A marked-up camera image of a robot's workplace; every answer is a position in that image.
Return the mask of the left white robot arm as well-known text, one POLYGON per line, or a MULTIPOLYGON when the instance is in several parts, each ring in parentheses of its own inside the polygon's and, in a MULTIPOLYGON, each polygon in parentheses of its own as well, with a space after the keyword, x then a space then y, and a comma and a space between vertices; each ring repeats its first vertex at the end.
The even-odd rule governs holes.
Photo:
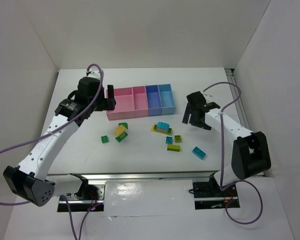
POLYGON ((114 110, 116 101, 114 87, 105 97, 104 73, 93 69, 79 80, 77 90, 69 94, 55 110, 47 137, 38 141, 32 151, 16 167, 8 166, 3 176, 10 190, 17 196, 42 207, 54 196, 71 194, 76 198, 96 199, 97 187, 90 185, 87 178, 78 173, 69 173, 47 179, 49 170, 66 144, 93 112, 114 110))

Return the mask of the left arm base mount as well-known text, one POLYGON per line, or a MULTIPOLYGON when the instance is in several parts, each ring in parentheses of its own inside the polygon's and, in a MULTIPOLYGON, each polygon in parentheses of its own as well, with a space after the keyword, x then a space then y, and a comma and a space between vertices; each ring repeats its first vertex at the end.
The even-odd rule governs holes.
POLYGON ((75 213, 87 212, 88 209, 91 209, 91 212, 103 212, 106 183, 88 179, 77 173, 70 176, 80 180, 80 186, 76 191, 64 194, 70 205, 70 210, 75 213))

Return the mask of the cyan long lego brick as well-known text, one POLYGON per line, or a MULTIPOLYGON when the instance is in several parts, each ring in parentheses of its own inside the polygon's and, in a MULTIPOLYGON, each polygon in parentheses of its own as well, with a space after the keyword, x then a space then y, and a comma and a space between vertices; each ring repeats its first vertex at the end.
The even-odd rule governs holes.
POLYGON ((192 153, 197 156, 199 159, 203 160, 206 157, 206 153, 202 151, 200 148, 197 146, 192 150, 192 153))

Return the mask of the yellow lego brick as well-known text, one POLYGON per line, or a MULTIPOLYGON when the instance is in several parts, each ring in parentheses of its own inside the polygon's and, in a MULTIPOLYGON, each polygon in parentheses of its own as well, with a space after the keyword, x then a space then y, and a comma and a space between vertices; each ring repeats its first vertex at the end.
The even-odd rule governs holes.
POLYGON ((114 135, 116 137, 119 137, 122 133, 124 133, 127 130, 127 128, 124 125, 119 125, 115 130, 114 130, 114 135))

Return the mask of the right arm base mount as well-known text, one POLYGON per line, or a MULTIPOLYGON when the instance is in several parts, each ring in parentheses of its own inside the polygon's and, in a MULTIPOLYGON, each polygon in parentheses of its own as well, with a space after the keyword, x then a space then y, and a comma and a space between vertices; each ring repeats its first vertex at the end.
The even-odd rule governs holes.
POLYGON ((193 182, 188 190, 194 197, 195 210, 240 208, 238 192, 235 186, 225 191, 212 190, 208 182, 193 182))

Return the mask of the yellow lego plate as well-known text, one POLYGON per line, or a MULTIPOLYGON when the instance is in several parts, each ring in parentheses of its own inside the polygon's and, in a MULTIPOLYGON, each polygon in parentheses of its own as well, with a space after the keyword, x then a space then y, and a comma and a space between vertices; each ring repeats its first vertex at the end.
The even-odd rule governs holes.
POLYGON ((151 127, 151 131, 152 131, 152 132, 155 132, 155 133, 164 134, 164 135, 171 135, 173 129, 172 129, 172 128, 169 128, 168 131, 158 130, 158 129, 157 129, 157 125, 154 124, 154 125, 151 127))

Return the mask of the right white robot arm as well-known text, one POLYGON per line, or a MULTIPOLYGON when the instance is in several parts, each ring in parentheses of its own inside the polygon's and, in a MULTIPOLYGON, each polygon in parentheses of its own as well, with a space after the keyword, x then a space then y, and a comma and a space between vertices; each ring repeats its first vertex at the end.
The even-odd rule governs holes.
POLYGON ((225 188, 240 180, 245 180, 272 166, 267 138, 261 131, 253 132, 231 117, 222 113, 215 102, 207 102, 204 95, 193 92, 186 96, 187 105, 182 122, 207 131, 221 134, 221 146, 225 140, 232 145, 230 164, 221 165, 221 170, 209 176, 205 191, 220 196, 220 187, 225 188))

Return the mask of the cyan lego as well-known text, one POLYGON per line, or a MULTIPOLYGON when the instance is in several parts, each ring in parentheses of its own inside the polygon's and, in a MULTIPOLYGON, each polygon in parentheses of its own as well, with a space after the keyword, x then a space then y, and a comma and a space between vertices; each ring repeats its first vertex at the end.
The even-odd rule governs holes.
POLYGON ((168 132, 169 129, 170 129, 170 125, 168 123, 165 123, 165 122, 158 122, 156 129, 158 131, 168 132))

